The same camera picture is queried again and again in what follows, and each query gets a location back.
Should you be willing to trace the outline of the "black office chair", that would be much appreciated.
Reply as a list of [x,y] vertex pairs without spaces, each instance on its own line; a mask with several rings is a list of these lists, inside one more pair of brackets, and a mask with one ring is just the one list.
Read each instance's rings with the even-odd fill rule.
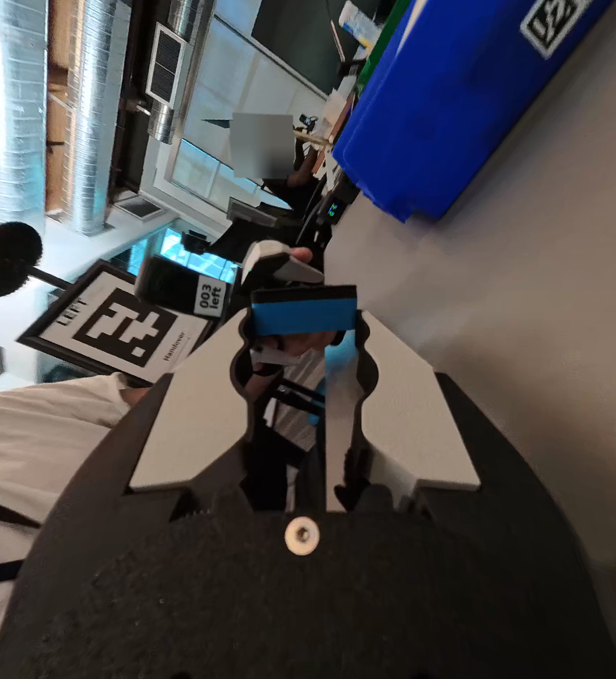
[[205,252],[241,264],[254,243],[276,240],[291,247],[308,248],[313,255],[312,266],[324,270],[324,251],[331,239],[331,228],[325,221],[320,221],[318,214],[325,186],[325,179],[316,181],[304,201],[298,203],[303,209],[278,217],[272,226],[235,218],[226,232],[208,245]]

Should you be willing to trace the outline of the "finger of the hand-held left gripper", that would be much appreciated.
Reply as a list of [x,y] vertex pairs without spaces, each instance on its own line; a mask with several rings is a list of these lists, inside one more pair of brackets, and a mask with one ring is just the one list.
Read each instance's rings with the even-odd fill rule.
[[288,365],[283,338],[258,338],[252,346],[252,366]]
[[255,291],[272,286],[275,273],[290,260],[291,248],[279,241],[254,243],[242,263],[241,291]]

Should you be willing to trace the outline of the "white blue container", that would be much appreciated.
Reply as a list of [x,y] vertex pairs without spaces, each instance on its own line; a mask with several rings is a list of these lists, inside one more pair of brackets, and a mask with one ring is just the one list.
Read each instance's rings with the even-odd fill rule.
[[372,48],[381,33],[381,28],[352,1],[344,3],[338,25],[365,48]]

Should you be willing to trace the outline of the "black round-top stand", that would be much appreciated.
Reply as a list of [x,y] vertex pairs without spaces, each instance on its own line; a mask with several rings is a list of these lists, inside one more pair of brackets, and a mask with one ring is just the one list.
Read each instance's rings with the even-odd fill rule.
[[0,224],[0,298],[36,278],[65,291],[70,283],[39,269],[43,246],[40,234],[22,222]]

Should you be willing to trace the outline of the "blue plastic bin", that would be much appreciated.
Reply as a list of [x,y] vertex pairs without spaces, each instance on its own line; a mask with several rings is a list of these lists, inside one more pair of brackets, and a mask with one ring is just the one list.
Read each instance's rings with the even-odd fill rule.
[[416,1],[333,156],[404,223],[452,207],[611,1]]

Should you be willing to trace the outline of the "person's left hand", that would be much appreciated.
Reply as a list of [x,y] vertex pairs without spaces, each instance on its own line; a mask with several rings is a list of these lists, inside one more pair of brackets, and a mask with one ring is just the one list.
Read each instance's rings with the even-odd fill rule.
[[[313,253],[307,247],[291,249],[291,256],[301,263],[311,265]],[[281,336],[278,348],[293,357],[303,356],[309,350],[323,351],[329,346],[337,346],[345,337],[345,331],[322,331],[319,333],[295,333]]]

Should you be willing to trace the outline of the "black-framed marker sign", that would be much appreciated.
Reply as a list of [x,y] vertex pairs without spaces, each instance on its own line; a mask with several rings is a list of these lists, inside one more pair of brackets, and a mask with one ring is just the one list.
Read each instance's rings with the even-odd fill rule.
[[195,349],[208,322],[140,301],[134,281],[96,261],[17,342],[96,374],[119,371],[151,386]]

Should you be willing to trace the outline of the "white vent grille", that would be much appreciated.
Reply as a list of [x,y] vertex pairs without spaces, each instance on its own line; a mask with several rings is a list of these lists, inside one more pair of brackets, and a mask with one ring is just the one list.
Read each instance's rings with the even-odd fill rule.
[[186,67],[193,48],[163,24],[157,23],[153,39],[146,94],[170,109],[180,106],[185,91]]

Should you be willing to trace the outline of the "silver ventilation duct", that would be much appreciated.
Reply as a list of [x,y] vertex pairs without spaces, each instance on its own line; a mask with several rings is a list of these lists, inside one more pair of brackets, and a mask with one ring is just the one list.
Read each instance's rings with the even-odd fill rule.
[[102,229],[101,122],[116,13],[116,1],[78,1],[72,16],[63,201],[66,225],[82,236]]
[[0,1],[0,224],[45,231],[46,1]]

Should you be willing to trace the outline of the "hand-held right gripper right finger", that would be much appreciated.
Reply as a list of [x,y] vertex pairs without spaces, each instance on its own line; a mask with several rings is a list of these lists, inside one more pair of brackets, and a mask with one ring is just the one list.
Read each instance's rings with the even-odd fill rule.
[[359,310],[335,346],[335,511],[407,512],[426,489],[481,487],[432,367],[384,324]]

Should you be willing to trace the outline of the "black monitor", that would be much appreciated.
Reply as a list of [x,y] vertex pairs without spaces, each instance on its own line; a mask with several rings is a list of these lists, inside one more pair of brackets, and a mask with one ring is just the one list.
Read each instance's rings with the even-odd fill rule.
[[252,38],[324,94],[337,89],[341,59],[332,24],[347,60],[359,43],[343,30],[338,19],[345,1],[262,1]]

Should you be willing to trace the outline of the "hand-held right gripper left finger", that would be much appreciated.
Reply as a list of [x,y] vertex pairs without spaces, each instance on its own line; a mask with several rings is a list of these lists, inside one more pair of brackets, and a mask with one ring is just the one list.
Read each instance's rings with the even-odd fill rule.
[[129,480],[133,492],[187,490],[209,509],[244,480],[256,414],[238,372],[254,331],[252,310],[241,310],[174,369]]

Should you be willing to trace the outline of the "blue black whiteboard eraser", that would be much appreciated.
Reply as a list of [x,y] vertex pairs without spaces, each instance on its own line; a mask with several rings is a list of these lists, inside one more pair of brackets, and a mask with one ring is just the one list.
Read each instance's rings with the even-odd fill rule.
[[355,285],[287,287],[258,290],[250,296],[256,335],[297,335],[355,329]]

